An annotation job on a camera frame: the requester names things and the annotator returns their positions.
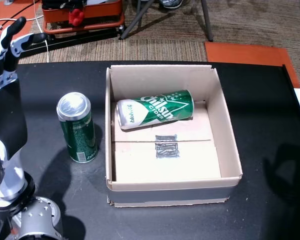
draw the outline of brown carpet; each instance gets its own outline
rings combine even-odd
[[[124,3],[126,24],[136,14],[136,1],[131,1]],[[215,42],[286,48],[300,82],[300,0],[207,0],[207,4]],[[38,32],[35,23],[32,27]],[[143,16],[141,27],[135,27],[125,40],[90,42],[53,50],[49,56],[51,62],[206,61],[206,40],[200,1],[184,0],[175,10],[153,4]],[[41,53],[20,63],[45,61],[46,53]]]

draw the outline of orange mat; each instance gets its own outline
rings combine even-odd
[[[26,8],[30,4],[33,4],[33,0],[14,0],[14,2],[11,5],[4,5],[4,1],[0,1],[0,19],[10,19],[13,15],[21,11],[22,9]],[[39,7],[40,2],[37,2],[35,4],[35,9],[37,10]],[[19,17],[25,17],[26,19],[32,19],[35,17],[34,13],[34,6],[30,6],[18,15],[14,16],[13,19],[17,19]],[[30,33],[30,29],[32,26],[32,23],[34,21],[27,21],[23,29],[16,34],[13,38],[18,38],[22,35]],[[5,21],[0,21],[0,26],[4,24]],[[6,28],[7,26],[11,25],[13,21],[7,22],[5,25],[3,25],[3,29]]]
[[[296,72],[285,48],[208,41],[204,44],[209,62],[270,66],[282,66],[284,64],[293,87],[300,88]]]

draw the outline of lying can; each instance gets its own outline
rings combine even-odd
[[[187,119],[193,113],[194,101],[188,90],[120,100],[116,105],[123,130]]]
[[[79,92],[64,95],[56,106],[70,157],[88,163],[98,152],[89,99]]]

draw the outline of white box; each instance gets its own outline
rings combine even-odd
[[[122,99],[189,90],[190,120],[120,129]],[[174,136],[174,157],[157,157]],[[211,65],[113,65],[106,72],[105,165],[108,200],[115,207],[219,203],[239,183],[242,169],[227,104]]]

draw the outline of beer can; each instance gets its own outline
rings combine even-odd
[[[79,92],[64,95],[56,106],[70,157],[88,163],[98,152],[89,99]]]
[[[116,105],[123,130],[187,119],[193,113],[194,101],[188,90],[120,100]]]

